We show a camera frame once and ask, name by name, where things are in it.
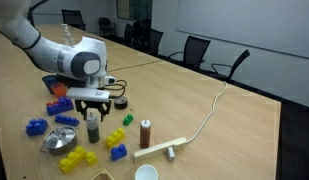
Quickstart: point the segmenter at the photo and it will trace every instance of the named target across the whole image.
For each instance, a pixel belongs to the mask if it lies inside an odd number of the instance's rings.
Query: floor
[[[277,180],[309,180],[309,108],[261,90],[230,82],[282,102]],[[0,179],[6,179],[0,153]]]

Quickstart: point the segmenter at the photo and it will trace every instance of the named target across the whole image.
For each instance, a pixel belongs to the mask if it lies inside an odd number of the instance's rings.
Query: brown bottle
[[[140,125],[140,147],[142,149],[150,146],[151,122],[143,120]]]

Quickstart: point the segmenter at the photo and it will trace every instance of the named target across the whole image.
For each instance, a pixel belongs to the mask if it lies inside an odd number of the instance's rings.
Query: white cup
[[[158,174],[153,166],[144,164],[137,169],[135,180],[158,180]]]

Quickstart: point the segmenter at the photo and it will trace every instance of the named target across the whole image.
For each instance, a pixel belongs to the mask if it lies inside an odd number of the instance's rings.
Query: blue lego brick
[[[127,150],[124,144],[120,144],[118,147],[113,147],[111,149],[112,161],[116,161],[127,155]]]
[[[58,114],[58,115],[55,116],[55,122],[67,124],[67,125],[71,125],[71,126],[77,126],[80,123],[80,121],[77,120],[74,117],[63,116],[61,114]]]
[[[59,114],[74,109],[71,99],[67,97],[59,97],[58,101],[46,103],[46,111],[49,116]]]
[[[47,121],[45,119],[32,119],[26,126],[26,133],[28,136],[35,136],[44,134],[47,129]]]

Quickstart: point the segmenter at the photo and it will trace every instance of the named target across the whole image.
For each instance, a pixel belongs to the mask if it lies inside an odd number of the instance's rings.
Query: white cable
[[[187,141],[187,143],[192,142],[192,141],[196,138],[197,134],[201,131],[201,129],[203,128],[203,126],[204,126],[204,124],[206,123],[206,121],[207,121],[207,120],[210,118],[210,116],[214,113],[215,104],[216,104],[217,98],[218,98],[220,95],[222,95],[222,94],[225,92],[226,88],[227,88],[227,83],[226,83],[225,81],[224,81],[224,85],[225,85],[225,87],[224,87],[223,91],[220,92],[220,93],[214,98],[213,106],[212,106],[212,111],[205,117],[205,119],[204,119],[203,122],[201,123],[200,127],[196,130],[196,132],[195,132],[195,134],[192,136],[192,138],[189,139],[189,140]]]

